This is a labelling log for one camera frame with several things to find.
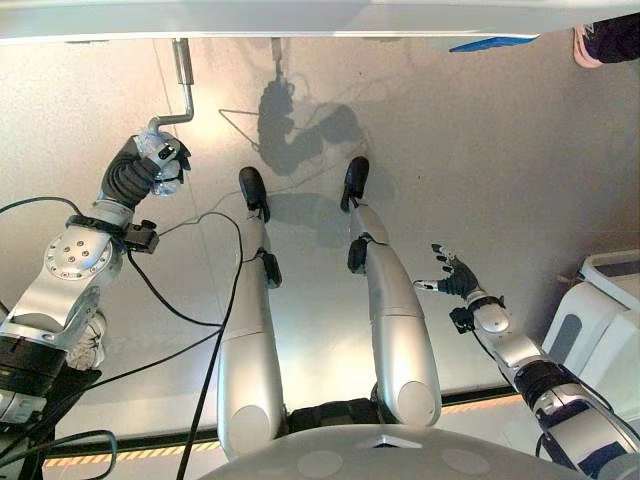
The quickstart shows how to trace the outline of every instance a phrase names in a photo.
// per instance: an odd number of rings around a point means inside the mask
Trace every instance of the white machine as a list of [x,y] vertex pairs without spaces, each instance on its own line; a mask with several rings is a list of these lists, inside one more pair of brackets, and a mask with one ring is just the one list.
[[562,299],[542,348],[640,426],[640,251],[588,257]]

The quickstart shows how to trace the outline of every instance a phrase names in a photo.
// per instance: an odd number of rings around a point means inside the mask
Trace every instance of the silver robot limb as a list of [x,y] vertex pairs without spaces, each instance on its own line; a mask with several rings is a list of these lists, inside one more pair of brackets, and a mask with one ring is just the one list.
[[276,437],[285,418],[261,256],[266,232],[259,211],[251,210],[241,228],[249,260],[242,266],[222,339],[217,389],[218,436],[230,460],[264,447]]
[[512,328],[502,299],[489,295],[471,270],[448,249],[433,245],[452,275],[414,283],[418,288],[461,296],[466,309],[451,317],[458,331],[474,331],[506,380],[522,395],[544,432],[542,445],[555,463],[598,478],[618,457],[640,453],[640,438],[603,398]]
[[351,238],[365,241],[377,396],[407,425],[433,425],[440,416],[440,384],[424,313],[411,280],[389,245],[378,215],[350,202]]

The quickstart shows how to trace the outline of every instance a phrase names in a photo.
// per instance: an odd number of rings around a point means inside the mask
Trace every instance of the wire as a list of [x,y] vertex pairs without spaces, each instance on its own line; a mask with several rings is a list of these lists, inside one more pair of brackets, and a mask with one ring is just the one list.
[[536,458],[540,458],[540,448],[542,448],[542,437],[544,437],[544,433],[542,433],[538,437],[538,441],[536,442]]
[[48,450],[52,447],[62,445],[64,443],[74,442],[76,440],[82,440],[90,437],[97,436],[105,436],[109,441],[109,450],[111,450],[111,461],[109,462],[109,468],[107,468],[106,472],[98,475],[97,477],[91,477],[86,480],[101,480],[106,478],[115,468],[116,466],[116,452],[118,449],[118,444],[116,440],[116,436],[113,432],[109,430],[91,430],[89,432],[76,433],[75,435],[69,435],[68,437],[63,437],[58,440],[53,440],[51,442],[41,443],[37,447],[29,448],[24,452],[20,452],[16,455],[12,455],[9,458],[5,458],[4,460],[0,460],[0,468],[9,465],[10,463],[17,462],[18,460],[22,460],[29,455],[33,455],[35,453],[40,453],[42,451]]
[[187,317],[183,313],[180,313],[169,302],[167,302],[167,300],[162,296],[162,294],[153,285],[153,283],[151,283],[151,280],[149,280],[149,277],[144,273],[144,271],[142,270],[140,265],[138,265],[138,262],[136,262],[133,259],[133,252],[131,250],[127,250],[127,258],[129,259],[129,262],[131,263],[133,268],[136,270],[136,272],[138,272],[138,275],[140,275],[140,277],[142,278],[144,283],[147,284],[147,287],[149,287],[149,290],[151,290],[151,293],[153,293],[155,295],[155,297],[160,301],[160,303],[162,303],[162,305],[164,305],[167,308],[167,310],[169,310],[171,313],[173,313],[176,317],[179,317],[179,318],[181,318],[181,319],[183,319],[183,320],[185,320],[185,321],[187,321],[189,323],[193,323],[195,325],[202,325],[202,326],[205,326],[205,327],[220,327],[221,326],[220,323],[200,322],[199,320],[194,320],[193,318]]
[[[178,475],[176,476],[176,480],[183,480],[184,475],[187,471],[187,465],[189,463],[189,455],[191,455],[191,449],[193,447],[193,443],[196,438],[196,433],[198,431],[198,424],[200,423],[200,418],[202,416],[202,410],[204,408],[204,402],[207,398],[207,392],[209,390],[209,383],[211,382],[211,377],[213,376],[213,368],[216,363],[216,358],[218,356],[218,350],[220,349],[220,343],[222,341],[222,337],[224,335],[224,331],[227,328],[227,323],[229,322],[229,317],[231,316],[231,310],[233,309],[233,301],[236,296],[236,288],[238,286],[238,278],[240,277],[240,272],[242,271],[242,264],[244,259],[244,252],[242,250],[242,234],[240,233],[240,227],[238,224],[229,216],[224,213],[218,212],[208,212],[207,214],[217,214],[221,217],[226,218],[229,222],[233,224],[238,234],[238,250],[240,252],[240,259],[238,261],[238,269],[236,270],[236,275],[233,279],[233,287],[231,288],[231,297],[229,299],[229,304],[227,305],[227,312],[225,313],[224,320],[222,321],[222,327],[220,328],[220,335],[216,339],[216,345],[213,348],[213,353],[211,354],[211,360],[209,361],[209,367],[207,368],[207,374],[205,375],[204,382],[202,383],[202,389],[200,390],[200,398],[198,399],[198,405],[196,406],[196,411],[193,414],[193,420],[191,422],[191,429],[189,430],[189,436],[187,437],[187,443],[184,446],[184,451],[182,452],[182,458],[180,459],[180,467],[178,468]],[[198,219],[198,222],[205,215],[201,215]]]
[[[18,200],[17,202],[13,202],[10,203],[9,205],[5,205],[4,207],[0,208],[0,215],[8,212],[11,209],[14,209],[16,207],[21,207],[22,205],[27,205],[29,203],[36,203],[36,202],[61,202],[61,203],[65,203],[67,205],[69,205],[71,208],[73,208],[73,211],[76,212],[78,215],[84,216],[82,215],[82,212],[80,211],[80,209],[78,208],[78,206],[73,203],[71,200],[69,200],[68,198],[64,198],[64,197],[31,197],[31,198],[25,198],[24,200]],[[2,314],[6,317],[7,315],[9,315],[9,308],[0,300],[0,312],[2,312]]]

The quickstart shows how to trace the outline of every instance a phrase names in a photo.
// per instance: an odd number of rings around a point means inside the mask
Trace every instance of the metal rod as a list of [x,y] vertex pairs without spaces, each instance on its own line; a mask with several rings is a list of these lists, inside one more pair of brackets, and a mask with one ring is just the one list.
[[182,85],[184,97],[185,113],[182,115],[163,115],[153,117],[149,120],[149,130],[154,132],[162,125],[174,125],[176,123],[186,123],[193,120],[193,97],[191,95],[191,85],[193,85],[193,71],[191,69],[191,54],[189,52],[189,42],[186,38],[173,40],[173,56],[176,61],[176,73],[178,83]]

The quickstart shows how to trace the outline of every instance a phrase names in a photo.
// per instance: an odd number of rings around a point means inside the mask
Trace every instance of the concrete floor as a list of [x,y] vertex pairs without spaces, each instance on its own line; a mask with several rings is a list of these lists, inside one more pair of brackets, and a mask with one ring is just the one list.
[[[277,127],[257,132],[261,97],[275,77],[269,39],[191,41],[196,117],[170,131],[190,148],[193,170],[181,192],[149,199],[137,218],[164,229],[213,206],[239,217],[238,170],[262,172],[284,276],[271,308],[290,409],[367,396],[375,382],[366,280],[346,268],[348,217],[337,207],[357,154],[371,160],[368,198],[412,278],[440,275],[428,245],[444,243],[488,290],[505,295],[514,321],[538,339],[566,288],[558,275],[571,276],[587,254],[637,248],[637,61],[581,69],[570,32],[458,55],[420,38],[290,39],[282,48],[296,128],[278,147]],[[0,204],[57,194],[87,206],[126,138],[151,116],[182,109],[167,40],[1,47],[0,64]],[[248,113],[225,119],[220,109]],[[3,216],[5,303],[37,275],[68,214],[42,204]],[[210,218],[163,237],[139,260],[179,309],[220,320],[233,233]],[[420,298],[442,389],[500,383],[473,337],[451,325],[457,302]],[[127,265],[101,306],[109,322],[103,378],[207,333],[166,312]],[[87,394],[59,432],[185,428],[211,348]],[[209,398],[204,424],[215,423],[213,389]]]

